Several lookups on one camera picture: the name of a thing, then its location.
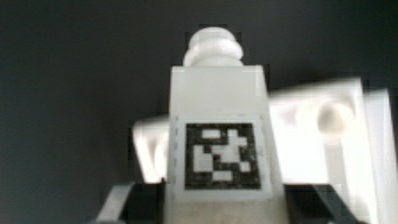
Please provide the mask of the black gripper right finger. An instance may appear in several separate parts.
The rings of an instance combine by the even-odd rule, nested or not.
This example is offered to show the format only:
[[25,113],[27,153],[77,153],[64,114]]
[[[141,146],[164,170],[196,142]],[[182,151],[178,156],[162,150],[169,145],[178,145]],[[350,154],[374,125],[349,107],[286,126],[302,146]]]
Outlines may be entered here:
[[354,216],[331,185],[286,185],[285,193],[292,224],[368,224]]

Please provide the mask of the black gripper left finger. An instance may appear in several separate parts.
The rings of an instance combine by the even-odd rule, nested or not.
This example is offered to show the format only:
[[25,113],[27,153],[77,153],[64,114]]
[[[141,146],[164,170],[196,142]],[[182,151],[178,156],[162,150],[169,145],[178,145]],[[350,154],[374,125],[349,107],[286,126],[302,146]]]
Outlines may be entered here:
[[164,224],[164,198],[164,183],[116,185],[91,224]]

